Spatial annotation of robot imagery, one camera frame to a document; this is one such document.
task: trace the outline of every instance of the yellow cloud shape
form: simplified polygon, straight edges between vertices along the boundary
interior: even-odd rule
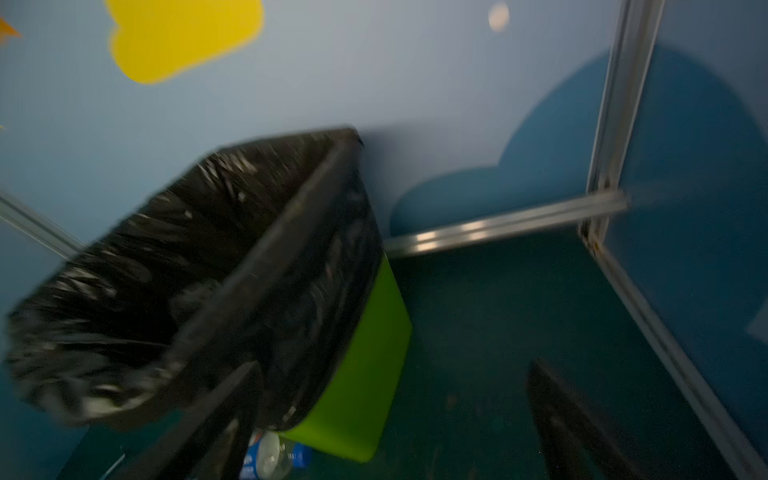
[[[110,52],[131,80],[165,81],[254,40],[261,0],[104,0],[117,24]]]

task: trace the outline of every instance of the metal frame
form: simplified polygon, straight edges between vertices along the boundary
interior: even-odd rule
[[[439,252],[577,223],[585,218],[614,214],[626,210],[627,207],[624,193],[613,190],[413,235],[393,237],[384,240],[384,250],[390,258]]]
[[[664,10],[664,0],[624,0],[608,62],[587,192],[619,188],[643,86]],[[579,235],[651,348],[691,405],[737,478],[768,478],[768,467],[664,326],[627,272],[604,245],[609,216],[579,225]]]
[[[661,318],[632,283],[627,272],[602,243],[587,243],[587,249],[736,477],[742,480],[768,478],[768,467],[763,458],[720,403],[707,381],[664,326]]]
[[[85,245],[10,194],[0,191],[0,219],[65,259]]]
[[[621,3],[592,147],[588,194],[618,189],[664,1],[624,0]],[[607,226],[608,217],[603,216],[583,222],[579,230],[602,241]]]

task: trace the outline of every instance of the white circle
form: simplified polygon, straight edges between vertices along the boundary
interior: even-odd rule
[[[502,31],[509,25],[509,7],[504,2],[499,2],[491,7],[488,12],[488,24],[493,31]]]

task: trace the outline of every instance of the lime green trash can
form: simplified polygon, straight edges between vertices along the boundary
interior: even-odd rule
[[[397,390],[411,329],[392,268],[383,257],[338,370],[306,418],[280,434],[321,452],[369,461]]]

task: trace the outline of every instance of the dark green floor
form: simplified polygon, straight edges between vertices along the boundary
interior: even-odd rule
[[[677,476],[732,478],[574,230],[393,261],[413,338],[379,451],[316,455],[291,478],[547,478],[524,390],[538,357]],[[93,429],[60,478],[96,479],[150,437]]]

